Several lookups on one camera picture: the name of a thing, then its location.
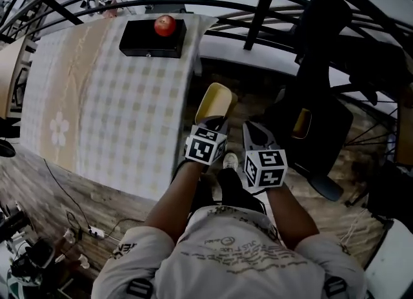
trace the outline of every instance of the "white power strip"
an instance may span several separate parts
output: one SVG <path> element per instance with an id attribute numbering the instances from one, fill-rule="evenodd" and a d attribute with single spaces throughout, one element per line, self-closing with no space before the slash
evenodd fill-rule
<path id="1" fill-rule="evenodd" d="M 102 229 L 90 227 L 89 234 L 95 238 L 105 238 L 105 232 Z"/>

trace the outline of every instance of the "floor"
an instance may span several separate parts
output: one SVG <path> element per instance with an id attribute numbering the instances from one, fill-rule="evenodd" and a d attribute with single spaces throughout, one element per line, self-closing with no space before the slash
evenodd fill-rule
<path id="1" fill-rule="evenodd" d="M 239 103 L 230 118 L 229 148 L 234 150 L 242 161 L 242 123 L 249 116 L 261 113 L 265 107 L 270 105 L 279 85 L 288 78 L 281 74 L 268 74 L 239 65 L 231 69 L 225 64 L 211 61 L 204 61 L 203 64 L 203 77 L 194 77 L 191 82 L 183 132 L 189 130 L 197 106 L 209 84 L 215 81 L 225 84 L 239 98 Z M 347 104 L 347 107 L 354 113 L 353 126 L 348 134 L 348 139 L 350 139 L 369 128 L 374 120 L 354 105 Z M 384 133 L 385 129 L 377 126 L 366 135 L 366 138 Z M 18 144 L 14 147 L 17 151 L 16 157 L 0 159 L 1 205 L 10 205 L 17 201 L 31 218 L 38 235 L 47 236 L 53 240 L 62 236 L 65 229 L 69 227 L 66 212 L 73 213 L 79 222 L 77 224 L 72 221 L 73 228 L 76 229 L 80 225 L 82 229 L 86 229 L 85 220 L 79 209 L 57 186 L 43 159 Z M 364 187 L 367 176 L 383 151 L 382 145 L 347 147 L 341 151 L 330 173 L 330 177 L 345 190 L 339 202 L 331 202 L 322 198 L 311 189 L 304 178 L 292 170 L 288 172 L 286 178 L 293 194 L 315 219 L 321 231 L 341 238 L 348 232 L 355 218 L 359 216 L 357 227 L 348 242 L 348 248 L 362 265 L 365 265 L 370 258 L 383 234 L 383 229 L 381 224 L 371 218 L 368 213 L 360 215 L 363 208 L 348 209 L 343 202 Z M 117 239 L 122 238 L 127 229 L 140 225 L 155 202 L 104 187 L 54 165 L 50 165 L 50 168 L 67 193 L 80 204 L 92 226 L 104 229 L 106 233 L 114 229 L 110 233 L 111 238 L 106 240 L 97 240 L 84 234 L 82 240 L 66 254 L 69 258 L 77 258 L 79 253 L 86 254 L 90 259 L 91 268 L 82 272 L 95 278 L 116 247 Z M 216 170 L 217 167 L 211 168 L 212 172 Z M 213 175 L 209 174 L 207 177 L 215 187 L 215 197 L 219 198 L 219 188 L 214 185 Z M 259 198 L 266 203 L 265 197 Z M 119 220 L 125 218 L 136 221 L 127 220 L 117 224 Z"/>

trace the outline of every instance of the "apple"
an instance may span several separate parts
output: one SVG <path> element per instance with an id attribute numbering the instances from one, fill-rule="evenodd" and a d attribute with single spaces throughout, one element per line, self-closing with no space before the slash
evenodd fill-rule
<path id="1" fill-rule="evenodd" d="M 155 20 L 155 31 L 163 37 L 171 36 L 176 29 L 176 21 L 170 15 L 162 15 Z"/>

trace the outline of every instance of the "black case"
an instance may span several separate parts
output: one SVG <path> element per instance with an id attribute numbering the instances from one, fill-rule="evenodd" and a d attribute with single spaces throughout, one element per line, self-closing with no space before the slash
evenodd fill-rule
<path id="1" fill-rule="evenodd" d="M 176 20 L 175 32 L 160 36 L 154 28 L 155 20 L 129 21 L 123 32 L 119 49 L 126 56 L 180 58 L 186 34 L 185 22 Z"/>

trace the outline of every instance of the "checkered tablecloth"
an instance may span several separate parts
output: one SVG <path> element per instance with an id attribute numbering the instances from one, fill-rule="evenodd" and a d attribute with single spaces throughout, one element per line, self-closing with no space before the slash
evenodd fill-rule
<path id="1" fill-rule="evenodd" d="M 187 27 L 180 59 L 123 55 L 126 23 L 157 16 L 102 19 L 42 37 L 26 87 L 21 144 L 90 180 L 158 200 L 176 166 L 199 41 L 216 19 L 175 15 Z"/>

